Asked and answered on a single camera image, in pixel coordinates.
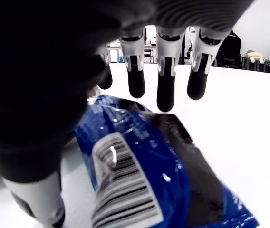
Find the black chair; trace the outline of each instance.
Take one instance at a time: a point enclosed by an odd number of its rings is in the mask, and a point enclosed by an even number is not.
[[[145,49],[144,50],[144,57],[145,58],[150,58],[150,62],[151,62],[151,58],[152,58],[152,60],[153,60],[153,63],[154,63],[154,56],[153,56],[153,50],[151,50],[151,49]]]

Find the plastic packaging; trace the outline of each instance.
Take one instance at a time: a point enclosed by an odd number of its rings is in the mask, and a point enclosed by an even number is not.
[[[175,115],[101,95],[75,128],[96,206],[93,228],[255,228]]]

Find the robotic hand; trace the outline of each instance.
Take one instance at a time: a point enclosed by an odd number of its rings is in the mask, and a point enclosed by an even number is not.
[[[107,42],[120,39],[129,90],[139,98],[143,30],[157,26],[157,104],[167,112],[187,26],[199,26],[187,89],[197,100],[222,41],[252,1],[0,1],[0,175],[20,207],[62,226],[60,150],[85,110],[86,91],[112,84]]]

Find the white table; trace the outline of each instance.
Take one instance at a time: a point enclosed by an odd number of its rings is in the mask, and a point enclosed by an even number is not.
[[[104,94],[133,99],[125,64],[111,64],[113,85]],[[217,176],[236,192],[263,228],[270,228],[270,74],[212,67],[205,96],[186,94],[190,66],[177,66],[177,114]],[[145,95],[138,99],[157,112],[157,65],[144,64]],[[79,150],[70,147],[62,162],[64,228],[89,224],[93,190]],[[0,180],[0,228],[38,228],[17,206]]]

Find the black fingertip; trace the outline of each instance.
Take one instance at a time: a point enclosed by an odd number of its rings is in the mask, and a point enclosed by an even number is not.
[[[98,84],[101,89],[109,89],[112,86],[113,78],[110,69],[110,65],[107,65],[104,72],[105,76],[102,82]]]
[[[162,112],[169,112],[174,105],[175,77],[158,75],[157,106]]]
[[[56,222],[55,224],[53,224],[52,226],[54,228],[61,228],[63,226],[64,220],[65,220],[65,211],[63,212],[62,217],[60,218],[60,220],[58,222]]]
[[[138,69],[133,68],[131,71],[127,72],[127,75],[129,81],[129,91],[132,97],[142,97],[145,94],[144,71],[138,71]]]
[[[206,89],[207,74],[204,70],[199,69],[198,72],[194,72],[191,69],[187,93],[193,100],[199,100],[203,97]]]

